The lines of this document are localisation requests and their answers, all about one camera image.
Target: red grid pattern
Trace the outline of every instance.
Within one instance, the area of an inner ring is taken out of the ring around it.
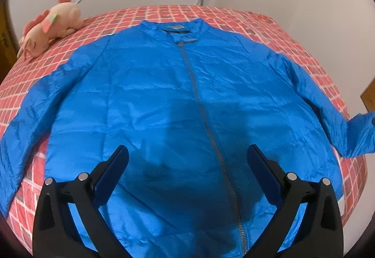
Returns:
[[[79,46],[137,25],[143,19],[154,22],[182,22],[197,17],[214,27],[243,34],[254,41],[266,44],[278,53],[286,54],[311,75],[334,106],[349,119],[345,103],[331,78],[317,60],[286,34],[272,18],[232,9],[163,5],[123,9],[88,18],[84,28],[64,39],[57,40],[42,56],[26,62],[23,59],[18,60],[0,84],[0,137],[17,114],[29,88],[38,79],[65,63]],[[35,208],[44,180],[47,144],[48,136],[34,148],[32,162],[7,218],[14,233],[30,252]],[[365,157],[343,159],[335,149],[334,153],[339,160],[344,181],[345,212],[342,222],[345,224],[362,194],[367,180],[367,165]]]

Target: metal zipper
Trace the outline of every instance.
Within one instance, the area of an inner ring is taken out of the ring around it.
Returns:
[[[185,49],[183,47],[184,42],[179,42],[177,45],[180,48],[181,54],[182,54],[182,56],[185,60],[186,67],[189,71],[191,82],[193,84],[194,95],[195,95],[196,101],[198,103],[199,110],[201,111],[204,127],[206,128],[207,134],[208,134],[208,136],[210,138],[210,141],[211,141],[211,145],[212,145],[212,147],[213,147],[213,149],[216,153],[216,156],[218,158],[221,173],[222,173],[224,181],[225,181],[225,185],[226,185],[226,187],[229,190],[229,193],[231,195],[232,205],[233,205],[233,210],[234,210],[234,216],[236,218],[237,226],[238,226],[238,229],[240,231],[242,254],[245,255],[246,252],[247,252],[247,249],[248,249],[248,240],[246,238],[245,230],[244,230],[242,220],[241,220],[241,214],[240,214],[239,207],[238,207],[237,194],[234,191],[233,186],[232,186],[232,184],[229,180],[229,175],[228,175],[228,172],[226,171],[225,164],[224,164],[224,157],[221,154],[219,146],[218,146],[218,144],[215,140],[214,134],[213,134],[213,132],[212,132],[210,126],[209,126],[206,110],[203,107],[203,103],[202,103],[201,98],[200,98],[199,93],[198,93],[198,85],[197,85],[197,82],[196,82],[196,78],[195,78],[195,75],[194,75],[193,70],[191,68],[189,58],[186,55]]]

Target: jacket sleeve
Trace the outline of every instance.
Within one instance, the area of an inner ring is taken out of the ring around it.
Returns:
[[[0,140],[0,211],[4,216],[24,176],[31,149],[50,129],[59,105],[92,68],[109,39],[105,36],[79,47],[66,64],[35,83],[5,130]]]
[[[355,157],[375,152],[375,125],[372,123],[375,112],[358,114],[346,121],[302,67],[263,44],[242,35],[237,38],[252,56],[271,68],[311,106],[328,140],[341,156]]]

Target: bed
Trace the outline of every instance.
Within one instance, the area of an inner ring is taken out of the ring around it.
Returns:
[[[288,36],[272,18],[232,9],[165,5],[122,9],[88,18],[85,20],[84,28],[71,36],[57,40],[42,56],[33,60],[18,60],[0,84],[0,138],[17,114],[30,87],[38,79],[54,71],[57,66],[67,62],[79,46],[137,25],[144,19],[153,22],[181,22],[197,17],[214,27],[243,34],[256,42],[264,43],[278,53],[286,54],[311,75],[334,106],[345,118],[349,118],[345,103],[331,78],[317,60]],[[33,221],[44,181],[47,146],[48,134],[33,149],[26,175],[6,219],[14,234],[29,252],[32,252]],[[339,160],[343,177],[342,223],[345,225],[366,183],[366,159],[364,156],[344,159],[335,150],[334,154]]]

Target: jacket collar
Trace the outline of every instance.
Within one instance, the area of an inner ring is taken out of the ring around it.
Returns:
[[[158,40],[175,43],[198,40],[209,28],[209,25],[202,19],[177,23],[155,23],[143,20],[140,26],[143,32]]]

